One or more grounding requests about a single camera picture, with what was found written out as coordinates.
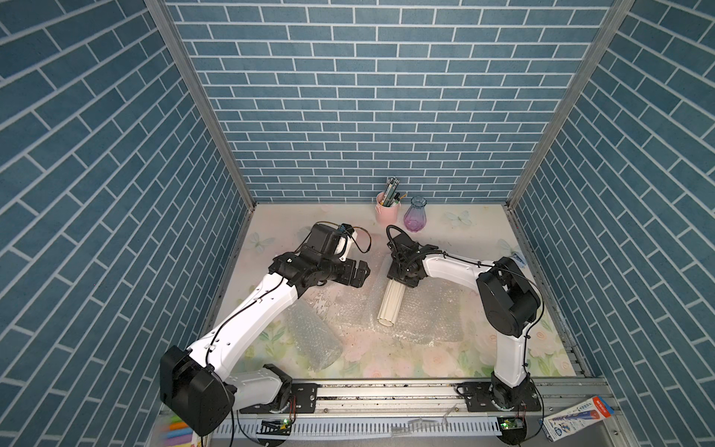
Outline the cream ribbed cylinder vase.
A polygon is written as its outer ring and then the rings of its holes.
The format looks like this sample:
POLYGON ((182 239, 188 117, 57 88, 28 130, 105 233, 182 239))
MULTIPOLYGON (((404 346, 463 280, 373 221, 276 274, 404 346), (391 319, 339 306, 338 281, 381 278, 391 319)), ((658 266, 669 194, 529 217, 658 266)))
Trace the cream ribbed cylinder vase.
POLYGON ((406 286, 394 279, 387 281, 387 288, 380 305, 377 322, 385 327, 393 327, 400 314, 401 303, 406 292, 406 286))

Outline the purple vase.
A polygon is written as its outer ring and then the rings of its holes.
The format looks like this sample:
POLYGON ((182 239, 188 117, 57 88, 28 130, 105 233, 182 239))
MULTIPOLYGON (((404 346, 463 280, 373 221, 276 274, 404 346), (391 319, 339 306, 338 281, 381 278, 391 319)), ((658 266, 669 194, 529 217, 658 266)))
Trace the purple vase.
POLYGON ((403 223, 407 230, 416 233, 425 228, 428 218, 426 217, 426 199, 415 196, 411 198, 410 208, 403 217, 403 223))

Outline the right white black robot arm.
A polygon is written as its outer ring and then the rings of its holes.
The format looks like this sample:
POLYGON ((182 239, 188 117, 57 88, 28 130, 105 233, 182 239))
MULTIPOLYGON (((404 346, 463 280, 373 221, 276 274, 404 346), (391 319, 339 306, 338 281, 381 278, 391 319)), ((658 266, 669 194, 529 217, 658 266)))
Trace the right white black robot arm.
POLYGON ((423 279, 443 279, 477 292, 487 322, 497 332, 489 387, 493 406, 502 411, 542 410, 543 400, 526 366, 529 331, 538 320, 542 302, 514 260, 503 257, 488 264, 463 259, 413 240, 396 225, 389 225, 385 232, 392 263, 378 321, 394 325, 404 294, 423 279))

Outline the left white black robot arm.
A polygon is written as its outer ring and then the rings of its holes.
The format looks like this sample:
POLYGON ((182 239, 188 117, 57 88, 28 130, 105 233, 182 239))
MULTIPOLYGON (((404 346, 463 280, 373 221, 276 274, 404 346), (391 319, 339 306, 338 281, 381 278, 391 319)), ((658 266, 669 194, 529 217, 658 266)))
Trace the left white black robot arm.
POLYGON ((159 398, 199 437, 236 411, 290 410, 292 378, 273 364, 234 376, 232 370, 267 326, 310 288, 328 282, 360 288, 371 270, 349 258, 357 227, 315 223, 293 251, 273 258, 267 274, 223 321, 188 348, 171 346, 159 363, 159 398))

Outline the bubble wrapped vase front left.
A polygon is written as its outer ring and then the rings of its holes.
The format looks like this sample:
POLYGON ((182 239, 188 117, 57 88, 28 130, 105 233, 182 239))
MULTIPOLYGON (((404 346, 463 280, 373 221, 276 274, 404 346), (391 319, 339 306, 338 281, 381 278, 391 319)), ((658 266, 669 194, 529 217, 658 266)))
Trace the bubble wrapped vase front left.
POLYGON ((319 372, 330 367, 343 354, 343 345, 315 309, 303 300, 287 309, 287 326, 308 369, 319 372))

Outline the pink pen cup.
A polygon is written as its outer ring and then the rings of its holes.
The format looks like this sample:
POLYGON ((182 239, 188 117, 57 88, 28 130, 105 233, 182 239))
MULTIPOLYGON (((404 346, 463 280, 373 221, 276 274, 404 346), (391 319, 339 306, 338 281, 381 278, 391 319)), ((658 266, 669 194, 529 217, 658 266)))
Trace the pink pen cup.
POLYGON ((393 202, 389 207, 383 205, 385 193, 381 192, 376 197, 375 219, 378 225, 396 225, 400 214, 400 203, 393 202))

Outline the pens in cup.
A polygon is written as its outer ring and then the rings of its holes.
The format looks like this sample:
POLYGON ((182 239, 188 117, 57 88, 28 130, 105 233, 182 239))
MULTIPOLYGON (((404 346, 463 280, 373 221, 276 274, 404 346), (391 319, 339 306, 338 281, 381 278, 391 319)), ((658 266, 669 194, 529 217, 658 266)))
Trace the pens in cup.
POLYGON ((398 191, 400 187, 400 179, 397 177, 389 177, 387 179, 387 186, 382 194, 381 199, 378 203, 386 208, 390 208, 393 205, 400 203, 404 195, 398 191))

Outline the small blue white object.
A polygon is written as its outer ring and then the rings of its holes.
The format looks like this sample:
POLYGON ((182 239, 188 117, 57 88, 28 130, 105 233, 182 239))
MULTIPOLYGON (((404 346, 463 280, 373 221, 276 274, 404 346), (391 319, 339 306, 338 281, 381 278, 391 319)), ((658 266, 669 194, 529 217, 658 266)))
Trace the small blue white object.
POLYGON ((527 266, 527 261, 525 257, 522 253, 519 253, 518 251, 512 253, 512 255, 510 255, 510 258, 513 259, 520 268, 525 268, 527 266))

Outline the white red blue box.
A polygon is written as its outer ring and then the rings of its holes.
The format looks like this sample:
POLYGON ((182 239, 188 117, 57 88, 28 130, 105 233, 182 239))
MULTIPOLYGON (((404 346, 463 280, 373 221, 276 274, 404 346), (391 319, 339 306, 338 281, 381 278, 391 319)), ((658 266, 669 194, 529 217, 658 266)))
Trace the white red blue box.
POLYGON ((614 415, 614 409, 601 397, 594 396, 543 420, 543 430, 550 441, 566 437, 603 422, 614 415))

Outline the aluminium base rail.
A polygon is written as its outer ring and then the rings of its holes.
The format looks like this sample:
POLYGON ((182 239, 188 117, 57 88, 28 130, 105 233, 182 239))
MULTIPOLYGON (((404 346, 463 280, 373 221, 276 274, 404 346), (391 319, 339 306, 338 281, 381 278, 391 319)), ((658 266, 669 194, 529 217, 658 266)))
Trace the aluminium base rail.
MULTIPOLYGON (((603 422, 585 428, 572 436, 594 433, 598 443, 606 446, 631 446, 635 443, 622 413, 622 405, 614 397, 605 380, 587 377, 536 378, 534 384, 543 400, 539 411, 502 411, 493 406, 487 379, 395 379, 395 380, 321 380, 309 382, 295 380, 292 383, 294 402, 290 410, 270 413, 255 406, 236 411, 230 420, 230 428, 240 425, 242 417, 264 418, 266 425, 279 432, 290 432, 290 427, 299 418, 383 418, 383 417, 467 417, 491 416, 499 422, 502 434, 495 439, 508 446, 531 446, 549 440, 542 422, 550 415, 575 406, 594 396, 605 400, 614 415, 603 422)), ((164 408, 150 441, 153 446, 162 446, 162 438, 173 411, 164 408)), ((216 439, 213 432, 205 437, 194 433, 193 446, 286 446, 292 441, 253 439, 247 434, 238 439, 216 439)))

